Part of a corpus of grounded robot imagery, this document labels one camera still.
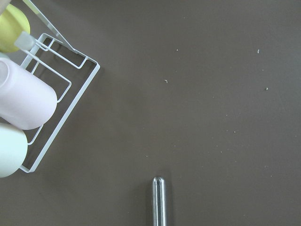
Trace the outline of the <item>pink plastic cup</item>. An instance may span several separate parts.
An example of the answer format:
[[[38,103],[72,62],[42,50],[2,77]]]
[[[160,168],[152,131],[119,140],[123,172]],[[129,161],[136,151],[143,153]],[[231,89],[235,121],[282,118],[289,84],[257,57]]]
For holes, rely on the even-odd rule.
[[[52,87],[10,59],[0,59],[0,116],[19,129],[45,124],[54,114],[57,95]]]

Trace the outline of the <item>white plastic cup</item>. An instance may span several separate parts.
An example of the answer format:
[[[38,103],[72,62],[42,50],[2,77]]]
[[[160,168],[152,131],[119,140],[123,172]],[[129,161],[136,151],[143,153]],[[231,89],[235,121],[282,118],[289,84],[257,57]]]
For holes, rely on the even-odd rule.
[[[11,124],[0,124],[0,177],[15,173],[27,155],[25,133]]]

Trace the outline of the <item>yellow plastic cup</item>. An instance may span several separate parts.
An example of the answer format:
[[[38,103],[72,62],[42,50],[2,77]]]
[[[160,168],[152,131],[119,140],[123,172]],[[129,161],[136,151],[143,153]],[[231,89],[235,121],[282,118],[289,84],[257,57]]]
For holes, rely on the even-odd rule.
[[[26,15],[9,4],[0,16],[0,51],[11,53],[19,50],[14,45],[22,32],[30,34],[30,24]]]

